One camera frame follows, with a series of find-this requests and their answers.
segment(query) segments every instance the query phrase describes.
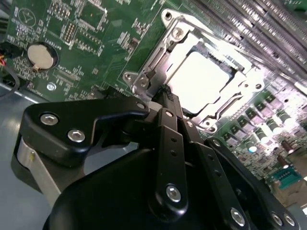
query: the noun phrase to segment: black metal bar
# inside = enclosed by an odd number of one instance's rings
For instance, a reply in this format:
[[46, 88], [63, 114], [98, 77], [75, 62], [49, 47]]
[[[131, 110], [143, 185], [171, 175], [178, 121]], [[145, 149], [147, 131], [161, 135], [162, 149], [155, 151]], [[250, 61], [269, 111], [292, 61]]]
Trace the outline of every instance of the black metal bar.
[[223, 171], [215, 152], [202, 144], [202, 140], [194, 124], [188, 120], [181, 120], [185, 143], [185, 152], [193, 154], [195, 164], [200, 168], [202, 174], [209, 183], [208, 189], [211, 189], [217, 205], [215, 214], [215, 224], [218, 229], [242, 229], [249, 230], [250, 225], [247, 217]]
[[[299, 224], [293, 215], [240, 163], [231, 151], [216, 138], [209, 138], [205, 144], [217, 154], [232, 187], [243, 193], [245, 208], [248, 209], [252, 222], [259, 229], [299, 230]], [[294, 220], [294, 226], [285, 219], [285, 215]]]
[[169, 109], [157, 115], [155, 152], [158, 155], [154, 193], [149, 197], [152, 212], [164, 222], [174, 222], [188, 209], [188, 189], [182, 135], [177, 132], [177, 117]]

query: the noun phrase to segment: cable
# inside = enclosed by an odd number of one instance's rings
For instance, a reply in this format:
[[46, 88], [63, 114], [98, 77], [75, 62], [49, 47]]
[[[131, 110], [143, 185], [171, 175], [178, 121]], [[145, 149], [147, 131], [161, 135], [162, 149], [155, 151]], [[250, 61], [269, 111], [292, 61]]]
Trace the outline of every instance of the cable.
[[0, 101], [10, 97], [11, 95], [13, 95], [18, 90], [18, 88], [20, 87], [20, 81], [19, 81], [19, 78], [18, 78], [17, 74], [15, 73], [15, 71], [12, 70], [10, 67], [8, 67], [6, 65], [3, 65], [3, 68], [5, 69], [5, 71], [7, 71], [14, 78], [15, 85], [6, 94], [0, 95]]

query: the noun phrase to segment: capacitor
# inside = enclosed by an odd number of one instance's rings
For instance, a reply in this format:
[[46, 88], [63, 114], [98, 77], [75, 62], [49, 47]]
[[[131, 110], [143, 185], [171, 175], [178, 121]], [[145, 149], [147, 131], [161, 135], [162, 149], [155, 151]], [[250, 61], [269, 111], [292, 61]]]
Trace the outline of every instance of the capacitor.
[[247, 140], [245, 142], [245, 146], [248, 149], [248, 151], [251, 152], [251, 153], [254, 153], [254, 152], [257, 151], [256, 145], [252, 141], [250, 141], [250, 140]]
[[283, 140], [281, 142], [281, 145], [287, 153], [291, 154], [294, 152], [294, 149], [290, 146], [290, 144], [286, 140]]
[[273, 120], [268, 121], [267, 125], [275, 135], [281, 134], [281, 132], [283, 131], [283, 129], [279, 127], [278, 124], [276, 124], [276, 122]]
[[278, 155], [277, 156], [277, 161], [279, 162], [280, 166], [282, 166], [283, 169], [289, 168], [288, 162], [283, 158], [283, 156]]
[[256, 135], [262, 144], [267, 144], [270, 141], [270, 139], [267, 137], [267, 135], [265, 135], [262, 129], [258, 129], [256, 131]]
[[293, 122], [294, 122], [294, 119], [292, 117], [290, 117], [286, 112], [279, 113], [278, 117], [281, 119], [281, 121], [285, 125], [290, 125], [290, 124], [293, 124]]

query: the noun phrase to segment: black bracket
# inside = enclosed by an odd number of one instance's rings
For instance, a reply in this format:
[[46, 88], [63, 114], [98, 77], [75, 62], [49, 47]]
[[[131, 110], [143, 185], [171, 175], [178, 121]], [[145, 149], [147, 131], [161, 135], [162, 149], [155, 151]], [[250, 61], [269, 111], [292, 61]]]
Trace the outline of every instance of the black bracket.
[[[139, 143], [138, 150], [82, 179], [74, 177], [69, 186], [58, 183], [63, 191], [47, 223], [51, 230], [300, 229], [226, 146], [216, 138], [200, 138], [195, 125], [183, 118], [177, 96], [162, 89], [154, 100], [159, 109], [130, 97], [44, 103], [25, 110], [23, 148], [48, 159], [39, 161], [40, 167], [48, 162], [61, 172], [81, 169], [94, 146]], [[77, 130], [75, 139], [72, 130]], [[23, 181], [42, 188], [41, 174], [29, 170], [37, 184], [32, 177]]]

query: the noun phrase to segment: hole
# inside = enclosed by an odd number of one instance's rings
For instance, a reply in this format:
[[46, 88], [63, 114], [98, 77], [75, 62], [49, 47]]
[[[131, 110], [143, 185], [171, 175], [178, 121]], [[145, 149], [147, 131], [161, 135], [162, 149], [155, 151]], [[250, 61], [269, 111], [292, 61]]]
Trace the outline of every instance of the hole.
[[172, 14], [170, 13], [170, 12], [167, 12], [166, 14], [165, 14], [165, 19], [166, 20], [170, 20], [172, 18]]
[[221, 173], [218, 171], [218, 170], [214, 170], [215, 174], [218, 176], [218, 177], [221, 177]]
[[213, 156], [211, 156], [210, 154], [208, 154], [208, 158], [212, 161], [214, 160]]
[[177, 152], [175, 150], [171, 150], [171, 154], [172, 154], [173, 157], [177, 156]]
[[257, 89], [257, 90], [261, 89], [261, 84], [257, 84], [257, 85], [256, 85], [256, 89]]

